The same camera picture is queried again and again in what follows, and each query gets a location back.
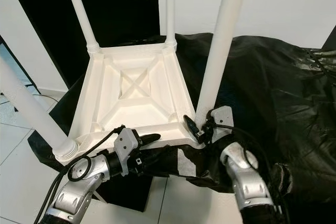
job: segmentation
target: black door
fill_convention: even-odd
[[[67,86],[89,56],[71,0],[19,0]],[[143,44],[160,34],[158,0],[82,0],[100,47]]]

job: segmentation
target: white floor tile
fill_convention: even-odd
[[[23,224],[32,223],[57,172],[38,161],[25,138],[1,165],[1,173],[1,216]],[[100,224],[156,224],[165,180],[153,180],[144,213],[93,200],[82,224],[97,221]]]
[[[16,222],[4,219],[4,218],[0,218],[0,224],[16,224]]]
[[[21,142],[30,129],[0,124],[0,164]]]
[[[42,97],[38,95],[35,95],[34,97],[46,111],[48,111],[48,109],[55,103],[55,101],[49,97]],[[0,107],[0,123],[25,127],[28,129],[32,128],[31,125],[22,117],[19,111],[14,111],[14,107],[10,102],[2,104]]]
[[[184,178],[168,179],[159,224],[241,224],[233,194],[197,187]]]

